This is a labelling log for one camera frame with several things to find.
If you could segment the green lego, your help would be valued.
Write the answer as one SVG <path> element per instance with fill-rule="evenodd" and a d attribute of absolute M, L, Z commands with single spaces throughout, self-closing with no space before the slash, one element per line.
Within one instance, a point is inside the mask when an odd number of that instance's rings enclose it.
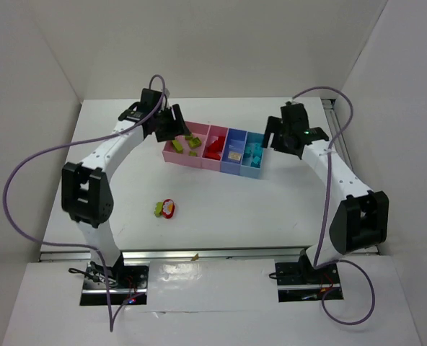
<path fill-rule="evenodd" d="M 156 207 L 154 209 L 154 215 L 156 217 L 160 217 L 162 215 L 163 202 L 157 202 Z"/>
<path fill-rule="evenodd" d="M 202 141 L 200 140 L 199 137 L 195 137 L 188 141 L 188 145 L 191 149 L 195 149 L 202 145 Z"/>

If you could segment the green lego brick from stack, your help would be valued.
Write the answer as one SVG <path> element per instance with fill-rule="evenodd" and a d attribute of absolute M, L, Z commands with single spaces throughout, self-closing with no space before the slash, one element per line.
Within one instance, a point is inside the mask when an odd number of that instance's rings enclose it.
<path fill-rule="evenodd" d="M 172 140 L 171 144 L 172 144 L 173 150 L 176 153 L 178 153 L 178 154 L 182 154 L 183 153 L 184 148 L 183 148 L 182 144 L 177 139 Z"/>

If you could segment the red lego brick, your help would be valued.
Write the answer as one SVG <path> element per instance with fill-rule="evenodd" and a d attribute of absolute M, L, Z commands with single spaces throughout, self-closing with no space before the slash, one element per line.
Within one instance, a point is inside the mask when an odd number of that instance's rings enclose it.
<path fill-rule="evenodd" d="M 225 140 L 225 136 L 219 136 L 217 139 L 215 139 L 211 144 L 206 147 L 204 157 L 207 159 L 220 161 Z"/>

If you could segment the white tan lego plate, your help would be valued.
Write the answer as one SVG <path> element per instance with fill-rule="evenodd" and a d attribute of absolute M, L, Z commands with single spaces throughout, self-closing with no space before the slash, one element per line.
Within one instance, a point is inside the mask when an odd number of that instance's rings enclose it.
<path fill-rule="evenodd" d="M 230 151 L 229 152 L 228 160 L 235 161 L 235 162 L 240 162 L 241 159 L 242 159 L 241 153 L 238 153 L 238 152 L 235 152 L 235 151 Z"/>

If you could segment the red white flower lego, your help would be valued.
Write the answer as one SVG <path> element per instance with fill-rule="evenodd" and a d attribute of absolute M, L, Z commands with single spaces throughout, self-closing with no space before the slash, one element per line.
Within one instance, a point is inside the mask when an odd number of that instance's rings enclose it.
<path fill-rule="evenodd" d="M 166 199 L 162 202 L 161 214 L 166 218 L 170 219 L 175 213 L 175 202 L 172 199 Z"/>

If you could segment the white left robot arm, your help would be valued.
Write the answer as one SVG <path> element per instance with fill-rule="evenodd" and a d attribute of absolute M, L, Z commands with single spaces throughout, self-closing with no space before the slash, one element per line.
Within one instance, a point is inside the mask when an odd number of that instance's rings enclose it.
<path fill-rule="evenodd" d="M 110 228 L 114 207 L 110 180 L 120 164 L 147 136 L 158 142 L 187 135 L 180 106 L 168 105 L 162 92 L 143 89 L 118 117 L 110 137 L 79 163 L 67 162 L 61 172 L 61 207 L 91 246 L 91 266 L 112 280 L 123 278 L 124 261 Z"/>

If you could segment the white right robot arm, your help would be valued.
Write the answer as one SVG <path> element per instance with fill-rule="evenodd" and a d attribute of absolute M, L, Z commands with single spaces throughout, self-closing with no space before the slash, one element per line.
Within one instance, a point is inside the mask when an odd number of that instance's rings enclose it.
<path fill-rule="evenodd" d="M 332 148 L 320 127 L 309 125 L 302 103 L 289 101 L 280 117 L 269 117 L 263 147 L 297 156 L 324 182 L 325 207 L 318 242 L 301 252 L 305 275 L 387 238 L 389 198 L 363 183 Z"/>

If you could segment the teal legos in container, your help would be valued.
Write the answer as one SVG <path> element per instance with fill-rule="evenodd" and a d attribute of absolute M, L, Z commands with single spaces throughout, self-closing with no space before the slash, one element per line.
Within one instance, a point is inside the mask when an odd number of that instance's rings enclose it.
<path fill-rule="evenodd" d="M 247 143 L 242 164 L 247 167 L 260 168 L 263 157 L 263 148 L 259 143 Z"/>

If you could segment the pink large container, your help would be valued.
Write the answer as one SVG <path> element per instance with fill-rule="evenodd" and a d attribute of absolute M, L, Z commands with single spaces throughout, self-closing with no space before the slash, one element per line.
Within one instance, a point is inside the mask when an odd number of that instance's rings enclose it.
<path fill-rule="evenodd" d="M 162 155 L 164 161 L 167 163 L 179 164 L 181 166 L 201 168 L 201 156 L 205 147 L 205 141 L 210 125 L 203 123 L 186 122 L 189 130 L 193 134 L 193 137 L 199 137 L 202 141 L 202 145 L 198 148 L 191 149 L 188 145 L 188 141 L 185 140 L 184 136 L 178 136 L 176 139 L 182 144 L 184 151 L 182 154 L 176 153 L 170 141 L 166 142 L 162 149 Z M 197 157 L 189 156 L 190 151 L 195 151 Z"/>

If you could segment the pink small container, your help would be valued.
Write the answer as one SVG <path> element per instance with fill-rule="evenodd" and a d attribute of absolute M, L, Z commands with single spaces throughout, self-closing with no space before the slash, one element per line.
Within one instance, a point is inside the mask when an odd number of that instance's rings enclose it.
<path fill-rule="evenodd" d="M 201 167 L 203 169 L 220 171 L 227 134 L 228 128 L 216 125 L 209 127 L 205 147 L 201 156 Z"/>

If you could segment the aluminium rail right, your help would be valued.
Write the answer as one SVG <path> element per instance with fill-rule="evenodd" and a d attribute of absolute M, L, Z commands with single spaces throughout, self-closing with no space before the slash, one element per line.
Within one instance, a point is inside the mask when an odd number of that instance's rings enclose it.
<path fill-rule="evenodd" d="M 331 150 L 330 211 L 326 223 L 325 244 L 320 260 L 343 256 L 359 249 L 375 246 L 386 238 L 388 197 L 374 192 L 351 170 L 351 162 L 341 134 L 343 124 L 335 113 L 336 101 L 324 101 L 330 113 L 335 139 Z"/>

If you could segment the aluminium rail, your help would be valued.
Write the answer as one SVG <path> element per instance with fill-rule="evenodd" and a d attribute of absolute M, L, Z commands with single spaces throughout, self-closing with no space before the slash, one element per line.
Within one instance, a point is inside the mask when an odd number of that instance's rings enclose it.
<path fill-rule="evenodd" d="M 176 250 L 128 250 L 123 251 L 126 261 L 148 262 L 150 260 L 191 260 L 235 259 L 262 257 L 298 257 L 302 247 L 252 247 L 218 249 L 176 249 Z M 41 252 L 40 262 L 80 262 L 90 260 L 88 252 Z"/>
<path fill-rule="evenodd" d="M 341 134 L 343 124 L 335 113 L 336 101 L 324 101 L 330 113 L 335 139 L 331 150 L 330 211 L 326 223 L 325 244 L 320 260 L 343 256 L 359 249 L 375 246 L 386 238 L 388 197 L 374 192 L 351 170 L 351 162 Z"/>

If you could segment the aluminium rail front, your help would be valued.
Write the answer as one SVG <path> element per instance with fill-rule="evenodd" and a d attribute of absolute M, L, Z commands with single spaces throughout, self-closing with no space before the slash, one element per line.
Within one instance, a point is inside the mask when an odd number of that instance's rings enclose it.
<path fill-rule="evenodd" d="M 126 261 L 148 262 L 150 260 L 191 260 L 235 259 L 262 257 L 298 257 L 302 247 L 252 247 L 218 249 L 176 249 L 176 250 L 128 250 L 123 251 Z M 41 252 L 40 262 L 80 262 L 90 260 L 88 252 Z"/>

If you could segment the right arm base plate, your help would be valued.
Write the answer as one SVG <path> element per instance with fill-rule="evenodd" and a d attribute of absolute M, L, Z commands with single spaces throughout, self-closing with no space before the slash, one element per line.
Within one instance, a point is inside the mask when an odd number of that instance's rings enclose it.
<path fill-rule="evenodd" d="M 268 277 L 276 282 L 280 303 L 320 301 L 325 294 L 327 300 L 343 300 L 336 265 L 305 272 L 298 262 L 277 262 Z"/>

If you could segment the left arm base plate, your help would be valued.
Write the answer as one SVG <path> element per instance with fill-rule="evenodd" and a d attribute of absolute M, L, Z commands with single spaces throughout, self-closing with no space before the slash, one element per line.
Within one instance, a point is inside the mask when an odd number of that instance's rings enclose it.
<path fill-rule="evenodd" d="M 105 277 L 99 274 L 89 263 L 85 270 L 79 270 L 83 275 L 83 285 L 80 306 L 106 306 Z M 149 278 L 149 265 L 125 265 L 122 275 L 110 278 L 110 301 L 113 306 L 119 306 L 124 300 L 134 296 L 128 305 L 146 305 Z"/>

